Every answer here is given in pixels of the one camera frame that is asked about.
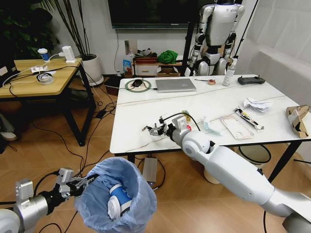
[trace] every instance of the white robotic arm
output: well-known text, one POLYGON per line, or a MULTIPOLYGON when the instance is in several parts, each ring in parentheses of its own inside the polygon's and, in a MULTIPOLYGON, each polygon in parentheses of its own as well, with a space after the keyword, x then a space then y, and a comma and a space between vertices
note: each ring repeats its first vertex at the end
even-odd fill
POLYGON ((311 232, 311 199, 296 192, 275 188, 258 169, 227 147, 217 146, 201 131, 191 132, 186 118, 178 116, 173 124, 149 127, 151 135, 165 134, 183 152, 204 165, 205 169, 223 186, 239 198, 257 203, 265 211, 286 217, 284 228, 289 233, 311 232))
POLYGON ((70 197, 80 196, 88 184, 98 177, 97 174, 86 178, 73 177, 73 170, 64 167, 53 174, 57 175, 54 189, 36 196, 32 181, 23 179, 16 182, 14 211, 0 209, 0 233, 34 233, 39 219, 52 213, 55 207, 70 197))

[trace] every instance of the television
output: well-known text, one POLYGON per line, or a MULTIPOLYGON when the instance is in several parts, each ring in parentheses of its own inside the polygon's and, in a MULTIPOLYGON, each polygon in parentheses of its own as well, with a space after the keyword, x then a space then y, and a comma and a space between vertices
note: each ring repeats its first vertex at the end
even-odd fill
MULTIPOLYGON (((193 0, 108 0, 114 29, 187 29, 193 0)), ((199 9, 214 0, 199 0, 199 9)))

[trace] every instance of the silver laptop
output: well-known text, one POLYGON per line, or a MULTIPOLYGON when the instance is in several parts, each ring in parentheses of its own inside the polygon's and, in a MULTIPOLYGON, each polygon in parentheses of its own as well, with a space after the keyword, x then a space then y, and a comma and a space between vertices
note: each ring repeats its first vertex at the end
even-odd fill
POLYGON ((158 92, 196 91, 190 79, 157 79, 155 81, 158 92))

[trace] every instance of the green cloth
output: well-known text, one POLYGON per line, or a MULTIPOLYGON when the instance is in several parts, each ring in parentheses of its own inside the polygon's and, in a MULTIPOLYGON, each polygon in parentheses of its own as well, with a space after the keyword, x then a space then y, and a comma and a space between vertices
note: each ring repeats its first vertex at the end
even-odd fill
POLYGON ((172 64, 172 63, 176 63, 177 56, 178 56, 178 53, 171 51, 171 50, 166 50, 165 52, 161 53, 161 55, 157 58, 157 60, 160 63, 172 64))

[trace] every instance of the blue and white cup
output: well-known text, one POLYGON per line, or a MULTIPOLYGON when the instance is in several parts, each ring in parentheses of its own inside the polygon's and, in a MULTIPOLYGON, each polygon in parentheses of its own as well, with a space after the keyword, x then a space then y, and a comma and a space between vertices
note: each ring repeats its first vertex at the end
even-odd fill
POLYGON ((50 58, 47 49, 38 49, 38 53, 41 55, 43 61, 47 62, 50 58))
POLYGON ((116 184, 109 191, 108 214, 112 220, 117 220, 130 210, 132 198, 121 184, 116 184))

